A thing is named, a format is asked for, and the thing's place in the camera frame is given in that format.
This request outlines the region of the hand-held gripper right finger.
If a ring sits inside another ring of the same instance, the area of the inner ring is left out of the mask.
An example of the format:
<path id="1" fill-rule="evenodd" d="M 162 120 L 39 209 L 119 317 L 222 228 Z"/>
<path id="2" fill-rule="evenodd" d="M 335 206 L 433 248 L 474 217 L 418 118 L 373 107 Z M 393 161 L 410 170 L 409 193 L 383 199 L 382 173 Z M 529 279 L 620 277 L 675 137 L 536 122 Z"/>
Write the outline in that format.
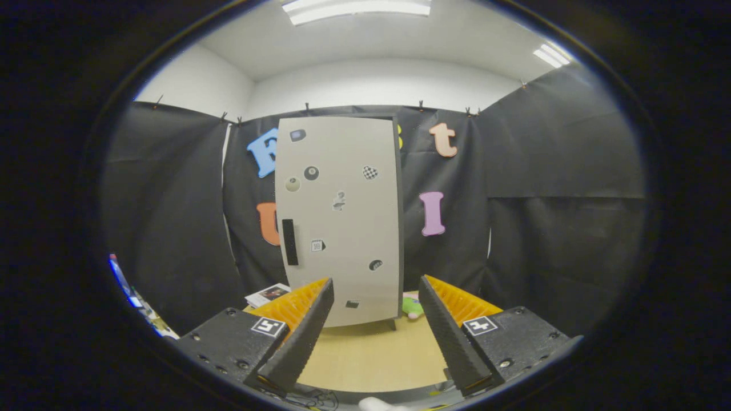
<path id="1" fill-rule="evenodd" d="M 452 382 L 465 396 L 528 376 L 582 339 L 527 307 L 500 309 L 433 276 L 420 279 L 419 298 Z"/>

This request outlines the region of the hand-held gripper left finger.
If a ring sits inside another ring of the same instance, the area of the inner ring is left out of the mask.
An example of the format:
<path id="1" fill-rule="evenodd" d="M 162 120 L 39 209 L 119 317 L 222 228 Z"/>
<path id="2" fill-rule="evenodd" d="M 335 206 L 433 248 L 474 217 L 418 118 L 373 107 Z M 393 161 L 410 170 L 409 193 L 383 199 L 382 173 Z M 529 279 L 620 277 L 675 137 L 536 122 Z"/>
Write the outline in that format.
<path id="1" fill-rule="evenodd" d="M 226 308 L 175 339 L 194 364 L 233 385 L 291 392 L 334 304 L 326 277 L 251 311 Z"/>

